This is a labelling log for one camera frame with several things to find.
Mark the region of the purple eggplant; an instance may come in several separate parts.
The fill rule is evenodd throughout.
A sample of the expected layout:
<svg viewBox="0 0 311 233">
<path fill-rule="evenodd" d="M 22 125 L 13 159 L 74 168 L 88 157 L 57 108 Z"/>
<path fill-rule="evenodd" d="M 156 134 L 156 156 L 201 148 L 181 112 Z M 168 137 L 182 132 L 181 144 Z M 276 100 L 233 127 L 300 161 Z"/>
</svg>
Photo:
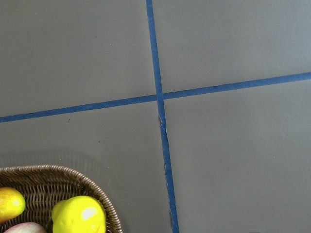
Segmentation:
<svg viewBox="0 0 311 233">
<path fill-rule="evenodd" d="M 26 208 L 24 196 L 14 188 L 0 188 L 0 223 L 3 224 L 19 215 Z"/>
</svg>

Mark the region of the brown wicker basket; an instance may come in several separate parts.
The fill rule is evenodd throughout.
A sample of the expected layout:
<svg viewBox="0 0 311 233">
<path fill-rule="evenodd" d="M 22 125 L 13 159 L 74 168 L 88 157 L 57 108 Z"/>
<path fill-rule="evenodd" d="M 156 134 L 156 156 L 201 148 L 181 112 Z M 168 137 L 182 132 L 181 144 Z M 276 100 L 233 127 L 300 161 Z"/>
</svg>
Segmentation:
<svg viewBox="0 0 311 233">
<path fill-rule="evenodd" d="M 90 178 L 72 168 L 59 165 L 2 167 L 0 185 L 18 190 L 26 201 L 26 209 L 21 215 L 1 224 L 2 233 L 24 222 L 38 223 L 51 233 L 53 207 L 62 200 L 82 195 L 94 197 L 104 207 L 106 232 L 123 232 L 107 194 Z"/>
</svg>

